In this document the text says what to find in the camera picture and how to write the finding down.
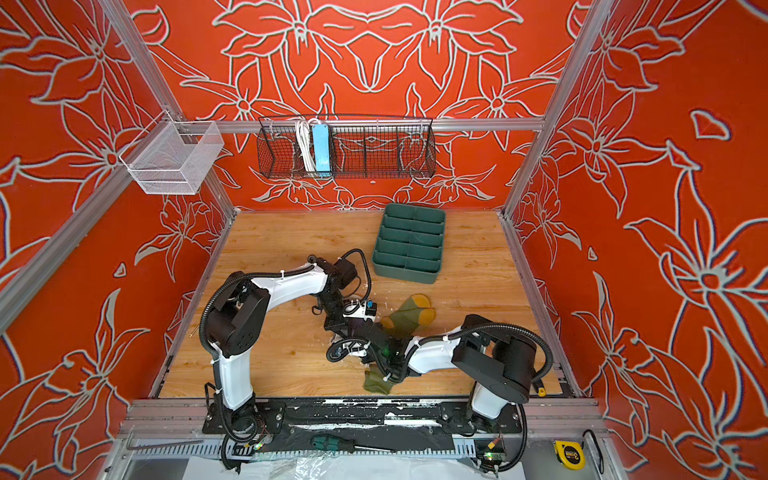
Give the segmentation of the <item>green striped sock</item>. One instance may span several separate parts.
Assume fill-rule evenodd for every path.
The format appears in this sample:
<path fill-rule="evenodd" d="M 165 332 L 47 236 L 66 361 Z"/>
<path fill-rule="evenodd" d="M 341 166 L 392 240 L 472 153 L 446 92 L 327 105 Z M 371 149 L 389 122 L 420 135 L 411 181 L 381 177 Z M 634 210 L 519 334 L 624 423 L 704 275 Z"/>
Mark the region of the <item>green striped sock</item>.
<path fill-rule="evenodd" d="M 421 326 L 430 325 L 436 318 L 436 310 L 430 298 L 422 293 L 410 296 L 399 309 L 381 318 L 379 323 L 385 332 L 396 339 L 412 336 Z M 389 395 L 394 383 L 385 379 L 377 364 L 369 364 L 365 371 L 363 389 L 372 394 Z"/>

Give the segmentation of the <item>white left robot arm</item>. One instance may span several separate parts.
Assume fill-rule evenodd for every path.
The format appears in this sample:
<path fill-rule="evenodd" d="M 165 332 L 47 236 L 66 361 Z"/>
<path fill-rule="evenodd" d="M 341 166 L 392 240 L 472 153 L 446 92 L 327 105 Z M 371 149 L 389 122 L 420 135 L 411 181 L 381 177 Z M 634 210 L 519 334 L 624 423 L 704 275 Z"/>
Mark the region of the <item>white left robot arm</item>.
<path fill-rule="evenodd" d="M 315 311 L 326 316 L 325 328 L 348 338 L 356 327 L 373 322 L 377 313 L 369 293 L 358 298 L 343 294 L 358 278 L 355 265 L 347 259 L 332 263 L 311 255 L 293 270 L 235 272 L 215 291 L 201 316 L 199 338 L 212 357 L 213 401 L 226 435 L 246 442 L 264 429 L 255 406 L 250 358 L 267 314 L 312 296 L 317 300 Z"/>

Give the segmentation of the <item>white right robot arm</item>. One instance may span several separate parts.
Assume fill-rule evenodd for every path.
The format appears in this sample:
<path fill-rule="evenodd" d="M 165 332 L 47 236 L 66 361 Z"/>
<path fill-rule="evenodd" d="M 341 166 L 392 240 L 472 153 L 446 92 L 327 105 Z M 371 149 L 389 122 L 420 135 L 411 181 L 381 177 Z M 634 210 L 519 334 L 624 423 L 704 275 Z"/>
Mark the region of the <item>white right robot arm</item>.
<path fill-rule="evenodd" d="M 427 337 L 397 339 L 375 326 L 362 349 L 396 384 L 433 371 L 463 372 L 474 381 L 469 409 L 487 420 L 497 419 L 509 405 L 527 403 L 533 384 L 554 364 L 552 349 L 538 334 L 475 314 L 458 328 Z"/>

